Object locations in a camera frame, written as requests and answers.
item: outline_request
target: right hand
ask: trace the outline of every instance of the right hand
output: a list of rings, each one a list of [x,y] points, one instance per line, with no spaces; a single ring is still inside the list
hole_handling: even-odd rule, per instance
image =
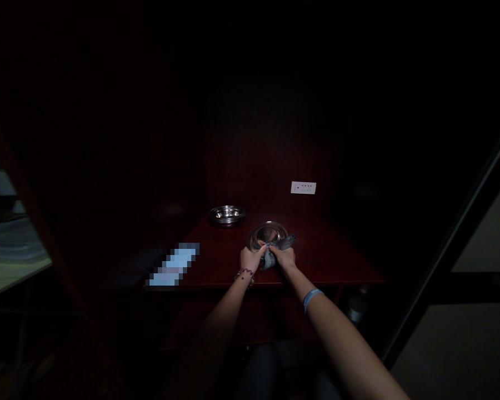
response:
[[[269,249],[276,256],[276,260],[278,260],[283,269],[296,268],[296,264],[294,263],[295,255],[292,247],[289,247],[287,250],[280,250],[277,247],[270,246]]]

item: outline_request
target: metal bowl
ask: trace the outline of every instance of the metal bowl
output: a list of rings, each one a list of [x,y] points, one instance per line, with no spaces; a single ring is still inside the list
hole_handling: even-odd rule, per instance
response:
[[[287,236],[289,235],[283,226],[274,221],[267,221],[252,230],[247,246],[250,250],[259,250],[265,243],[275,242]]]
[[[217,228],[234,228],[243,223],[246,211],[239,206],[220,206],[209,212],[209,222]]]

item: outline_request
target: gray cloth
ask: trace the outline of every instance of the gray cloth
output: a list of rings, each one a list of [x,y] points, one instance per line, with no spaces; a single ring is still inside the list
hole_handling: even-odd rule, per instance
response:
[[[276,265],[276,256],[270,251],[270,246],[274,246],[280,250],[287,250],[292,246],[295,240],[296,236],[291,235],[287,236],[285,239],[278,240],[277,242],[267,243],[265,254],[263,255],[263,257],[261,257],[261,260],[263,260],[263,267],[261,267],[261,270],[265,271],[266,269],[269,269],[270,267],[274,267]]]

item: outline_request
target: tabletop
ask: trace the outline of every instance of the tabletop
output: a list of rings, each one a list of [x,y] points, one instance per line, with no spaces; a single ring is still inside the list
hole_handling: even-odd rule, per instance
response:
[[[339,284],[374,285],[384,282],[382,276],[356,250],[352,242],[323,218],[283,214],[252,214],[230,229],[210,225],[205,215],[185,238],[186,243],[199,243],[199,255],[192,262],[180,286],[199,288],[229,287],[239,269],[239,253],[246,246],[252,229],[265,221],[278,222],[288,234],[295,234],[293,245],[297,267],[316,286]],[[285,284],[278,266],[258,270],[256,287]]]

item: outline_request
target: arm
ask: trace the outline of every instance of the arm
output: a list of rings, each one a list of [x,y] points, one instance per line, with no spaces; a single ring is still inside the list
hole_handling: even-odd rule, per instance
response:
[[[285,277],[303,303],[315,286],[296,267],[293,249],[270,247]],[[354,399],[407,399],[407,395],[387,371],[354,325],[325,295],[313,296],[307,316],[332,364]]]
[[[241,251],[241,269],[257,271],[263,246],[252,253]],[[208,398],[231,338],[244,293],[250,284],[250,274],[243,272],[200,326],[189,347],[185,349],[167,379],[161,398]]]

